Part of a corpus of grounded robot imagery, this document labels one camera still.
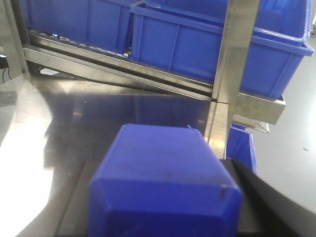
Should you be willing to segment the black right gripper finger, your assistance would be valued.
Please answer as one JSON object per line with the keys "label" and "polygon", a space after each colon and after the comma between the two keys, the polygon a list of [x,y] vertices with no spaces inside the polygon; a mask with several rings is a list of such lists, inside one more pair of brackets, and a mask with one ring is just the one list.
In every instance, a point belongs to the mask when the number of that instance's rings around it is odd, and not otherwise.
{"label": "black right gripper finger", "polygon": [[236,159],[221,160],[241,188],[238,237],[314,237],[316,214],[284,196]]}

